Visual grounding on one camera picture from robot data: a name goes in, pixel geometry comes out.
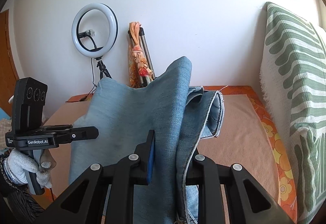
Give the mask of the left white gloved hand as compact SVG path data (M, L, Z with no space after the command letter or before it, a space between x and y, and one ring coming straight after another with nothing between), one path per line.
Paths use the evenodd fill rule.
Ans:
M28 182L25 171L36 174L36 181L41 187L48 189L53 187L51 170L56 162L50 151L45 149L40 157L40 164L20 151L13 149L9 157L3 161L3 169L9 180L15 185L23 185Z

